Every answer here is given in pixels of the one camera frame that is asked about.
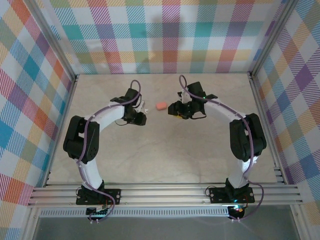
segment colorful plaid backdrop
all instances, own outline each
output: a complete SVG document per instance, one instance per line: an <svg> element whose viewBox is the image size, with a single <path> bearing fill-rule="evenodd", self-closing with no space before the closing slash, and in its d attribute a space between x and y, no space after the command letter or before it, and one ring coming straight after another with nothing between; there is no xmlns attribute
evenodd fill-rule
<svg viewBox="0 0 320 240"><path fill-rule="evenodd" d="M263 49L265 48L266 46L266 43L269 39L269 36L270 36L270 33L272 32L272 30L274 29L279 17L281 16L282 14L282 11L286 5L286 3L288 2L288 0L281 0L281 3L280 5L278 6L277 8L277 11L275 12L273 18L272 18L272 21L267 29L267 31L265 32L264 36L263 36L263 39L262 41L260 42L260 45L259 45L259 48L258 50L256 51L255 55L254 55L254 58L253 58L253 61L251 62L250 64L250 68L248 69L250 72L253 70L255 64L257 63L258 61L258 58L260 57Z"/></svg>
<svg viewBox="0 0 320 240"><path fill-rule="evenodd" d="M257 85L285 173L320 239L320 0L300 0Z"/></svg>
<svg viewBox="0 0 320 240"><path fill-rule="evenodd" d="M37 0L79 74L247 72L285 1Z"/></svg>
<svg viewBox="0 0 320 240"><path fill-rule="evenodd" d="M18 238L71 80L22 0L0 0L0 240Z"/></svg>

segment beige floor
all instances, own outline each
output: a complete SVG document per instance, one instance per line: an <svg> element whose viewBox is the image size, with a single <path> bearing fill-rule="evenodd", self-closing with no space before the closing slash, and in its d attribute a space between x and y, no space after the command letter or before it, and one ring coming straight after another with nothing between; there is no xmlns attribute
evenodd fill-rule
<svg viewBox="0 0 320 240"><path fill-rule="evenodd" d="M207 94L244 113L256 113L256 104L246 74L185 74L188 83L200 81ZM177 101L179 74L81 75L75 90L61 141L49 176L52 182L81 180L75 162L62 144L70 118L86 116L126 93L131 80L142 86L148 109L145 126L109 125L100 135L97 165L105 182L224 182L236 166L230 150L229 123L212 117L182 120L157 111L158 102ZM250 179L275 182L274 163L266 149Z"/></svg>

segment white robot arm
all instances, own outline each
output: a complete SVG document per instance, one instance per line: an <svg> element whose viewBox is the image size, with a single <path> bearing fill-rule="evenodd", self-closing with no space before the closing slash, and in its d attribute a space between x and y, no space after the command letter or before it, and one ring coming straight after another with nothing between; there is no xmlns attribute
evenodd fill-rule
<svg viewBox="0 0 320 240"><path fill-rule="evenodd" d="M100 133L111 123L118 119L123 119L128 124L144 126L147 121L146 115L141 112L144 107L144 101L141 100L141 94L129 88L125 96L115 97L110 100L109 105L105 110L96 115L89 115L86 117L73 116L64 139L63 150L66 151L70 158L75 159L83 183L81 190L78 191L78 205L98 205L105 204L105 197L93 189L100 192L106 192L104 189L104 181L100 177L96 155L99 150L99 136ZM82 134L86 130L86 141Z"/></svg>
<svg viewBox="0 0 320 240"><path fill-rule="evenodd" d="M222 123L229 124L230 148L237 158L238 167L226 179L224 191L228 196L228 202L237 202L239 198L242 198L247 193L250 195L251 189L249 189L248 177L251 167L256 163L262 150L267 147L259 117L254 113L246 115L242 112L237 112L223 104L217 96L213 94L206 95L200 82L189 84L186 86L186 90L178 92L178 96L180 100L172 103L168 108L169 115L185 120L214 117ZM203 116L194 118L194 114L198 112L202 113ZM252 162L249 136L243 120L248 123L253 140L254 156Z"/></svg>

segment black mounting plate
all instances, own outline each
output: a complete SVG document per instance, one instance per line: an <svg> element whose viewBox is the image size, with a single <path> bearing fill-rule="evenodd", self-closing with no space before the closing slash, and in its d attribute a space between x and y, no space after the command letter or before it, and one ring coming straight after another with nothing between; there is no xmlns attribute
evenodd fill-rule
<svg viewBox="0 0 320 240"><path fill-rule="evenodd" d="M224 187L210 187L208 190L211 204L252 204L255 202L254 192L251 187L247 187L247 190L234 200L230 200Z"/></svg>
<svg viewBox="0 0 320 240"><path fill-rule="evenodd" d="M120 199L121 199L121 189L117 189L117 188L112 188L112 189L104 189L103 190L104 193L109 194L111 197L114 198L115 200L115 205L119 205L120 204ZM77 192L78 197L76 198L75 204L76 205L100 205L100 202L96 202L96 201L90 201L90 200L86 200L85 197L81 197L84 195L84 190L83 189L79 189ZM107 198L107 204L113 204L112 200L110 198Z"/></svg>

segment pink object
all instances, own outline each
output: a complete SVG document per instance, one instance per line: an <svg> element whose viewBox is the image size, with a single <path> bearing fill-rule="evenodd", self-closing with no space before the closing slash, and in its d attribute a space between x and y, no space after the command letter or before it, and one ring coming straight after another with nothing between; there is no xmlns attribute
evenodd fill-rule
<svg viewBox="0 0 320 240"><path fill-rule="evenodd" d="M167 108L167 103L166 102L158 102L156 105L155 105L156 109L157 110L164 110Z"/></svg>

